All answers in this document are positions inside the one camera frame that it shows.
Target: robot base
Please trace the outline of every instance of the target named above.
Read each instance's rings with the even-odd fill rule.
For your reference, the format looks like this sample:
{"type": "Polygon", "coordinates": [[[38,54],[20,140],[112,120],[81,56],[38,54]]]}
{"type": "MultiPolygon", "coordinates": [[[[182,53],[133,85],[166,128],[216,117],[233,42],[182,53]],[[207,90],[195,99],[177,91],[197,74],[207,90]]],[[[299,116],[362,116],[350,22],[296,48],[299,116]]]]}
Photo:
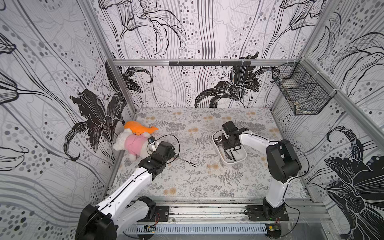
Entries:
{"type": "Polygon", "coordinates": [[[246,214],[249,220],[253,222],[275,221],[276,218],[278,218],[279,221],[289,221],[284,204],[273,208],[265,198],[263,199],[263,205],[247,205],[246,214]]]}

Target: orange plush toy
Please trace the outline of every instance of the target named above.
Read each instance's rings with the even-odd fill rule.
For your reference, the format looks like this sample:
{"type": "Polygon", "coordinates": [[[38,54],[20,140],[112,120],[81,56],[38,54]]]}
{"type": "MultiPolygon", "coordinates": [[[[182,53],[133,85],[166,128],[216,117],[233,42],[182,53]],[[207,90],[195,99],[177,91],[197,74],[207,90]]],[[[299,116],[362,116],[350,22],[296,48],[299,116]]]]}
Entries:
{"type": "Polygon", "coordinates": [[[136,121],[128,121],[124,128],[129,128],[136,135],[141,135],[144,132],[152,134],[154,131],[159,130],[157,127],[144,127],[136,121]]]}

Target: plush toy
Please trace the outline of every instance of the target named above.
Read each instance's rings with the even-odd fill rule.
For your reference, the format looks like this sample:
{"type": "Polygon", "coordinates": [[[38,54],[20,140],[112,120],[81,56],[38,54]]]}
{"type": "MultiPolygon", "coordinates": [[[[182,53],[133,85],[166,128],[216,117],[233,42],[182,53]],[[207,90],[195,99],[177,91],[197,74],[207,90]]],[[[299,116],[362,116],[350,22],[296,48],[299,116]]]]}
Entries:
{"type": "Polygon", "coordinates": [[[147,152],[148,138],[151,137],[149,132],[153,133],[158,130],[155,127],[143,127],[140,123],[135,121],[129,121],[124,126],[124,131],[118,135],[116,142],[113,145],[115,150],[127,150],[128,159],[133,162],[136,160],[136,156],[146,158],[149,156],[147,152]]]}
{"type": "Polygon", "coordinates": [[[124,128],[129,128],[134,134],[140,135],[144,132],[152,134],[154,131],[159,130],[157,127],[144,127],[136,121],[128,121],[124,125],[124,128]]]}

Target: metal rod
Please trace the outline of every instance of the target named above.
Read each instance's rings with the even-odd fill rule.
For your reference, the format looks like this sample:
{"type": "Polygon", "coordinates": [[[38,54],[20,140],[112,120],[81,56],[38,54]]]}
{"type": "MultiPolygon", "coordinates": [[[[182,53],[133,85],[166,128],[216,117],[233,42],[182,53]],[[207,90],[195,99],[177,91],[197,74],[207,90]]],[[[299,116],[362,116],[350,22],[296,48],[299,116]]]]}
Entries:
{"type": "Polygon", "coordinates": [[[131,117],[133,117],[134,113],[136,112],[133,101],[130,97],[129,91],[127,86],[125,85],[124,79],[122,78],[121,73],[116,68],[116,66],[113,63],[113,56],[111,51],[109,50],[109,47],[107,45],[107,42],[104,38],[104,34],[102,31],[102,28],[99,24],[99,21],[97,20],[93,8],[90,6],[90,3],[87,0],[79,0],[79,4],[82,7],[85,15],[87,16],[87,19],[89,20],[90,27],[92,28],[93,32],[95,33],[96,38],[99,40],[100,46],[107,57],[107,63],[109,64],[109,67],[112,71],[113,76],[115,77],[119,88],[127,101],[127,107],[128,112],[131,117]]]}
{"type": "Polygon", "coordinates": [[[364,132],[377,144],[384,149],[384,132],[372,121],[341,89],[336,87],[330,78],[325,75],[309,59],[303,59],[301,65],[311,74],[311,76],[330,94],[337,91],[333,97],[349,114],[349,116],[364,130],[364,132]]]}
{"type": "Polygon", "coordinates": [[[295,59],[116,59],[113,63],[116,66],[280,66],[285,63],[297,62],[295,59]]]}
{"type": "Polygon", "coordinates": [[[311,32],[308,41],[305,43],[304,48],[301,50],[298,59],[301,59],[307,55],[308,51],[313,45],[313,42],[317,39],[317,36],[319,35],[320,31],[323,30],[324,23],[329,19],[329,16],[339,5],[339,2],[340,1],[336,0],[328,1],[328,4],[325,6],[323,13],[320,15],[319,20],[317,21],[313,31],[311,32]]]}

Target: white plush bear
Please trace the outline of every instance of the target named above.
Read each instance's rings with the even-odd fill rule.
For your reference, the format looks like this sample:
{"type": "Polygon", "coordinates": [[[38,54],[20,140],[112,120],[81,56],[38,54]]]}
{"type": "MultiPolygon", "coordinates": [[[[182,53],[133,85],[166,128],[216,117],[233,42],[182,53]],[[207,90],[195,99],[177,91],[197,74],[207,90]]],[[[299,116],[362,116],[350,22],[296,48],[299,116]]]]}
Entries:
{"type": "Polygon", "coordinates": [[[135,135],[133,132],[126,128],[122,133],[116,138],[116,142],[113,145],[115,150],[127,150],[128,159],[133,162],[136,160],[136,156],[146,158],[149,156],[147,152],[148,138],[151,137],[151,134],[144,132],[140,135],[135,135]]]}

